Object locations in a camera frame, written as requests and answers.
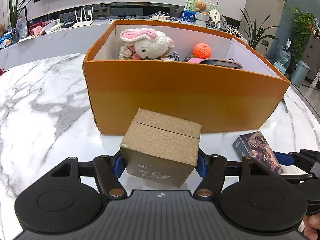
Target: human hand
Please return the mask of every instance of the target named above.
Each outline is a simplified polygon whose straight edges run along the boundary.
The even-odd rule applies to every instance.
[[[320,229],[320,214],[305,216],[303,222],[304,236],[310,240],[317,240],[319,237],[317,229]]]

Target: orange crocheted ball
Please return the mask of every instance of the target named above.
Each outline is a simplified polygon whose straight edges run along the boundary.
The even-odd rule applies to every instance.
[[[199,43],[193,50],[193,56],[196,58],[209,58],[211,57],[211,48],[205,43]]]

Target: orange cardboard box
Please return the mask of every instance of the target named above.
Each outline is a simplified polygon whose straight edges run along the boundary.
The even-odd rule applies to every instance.
[[[243,69],[157,60],[119,60],[121,31],[154,28],[173,39],[183,59],[198,43]],[[203,133],[259,129],[290,82],[254,49],[216,30],[178,22],[117,20],[87,52],[83,71],[102,134],[124,135],[139,108],[202,125]]]

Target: teddy bear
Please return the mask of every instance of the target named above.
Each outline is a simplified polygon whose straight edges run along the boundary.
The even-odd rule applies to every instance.
[[[159,59],[174,47],[173,40],[155,29],[126,29],[120,33],[125,41],[119,59]]]
[[[205,11],[206,9],[207,9],[207,4],[205,2],[202,2],[202,1],[196,2],[196,12],[209,15],[209,13]]]

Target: phone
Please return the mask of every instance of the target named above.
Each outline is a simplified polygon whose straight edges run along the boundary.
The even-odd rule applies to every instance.
[[[175,51],[173,51],[173,58],[175,61],[179,61],[179,55]]]

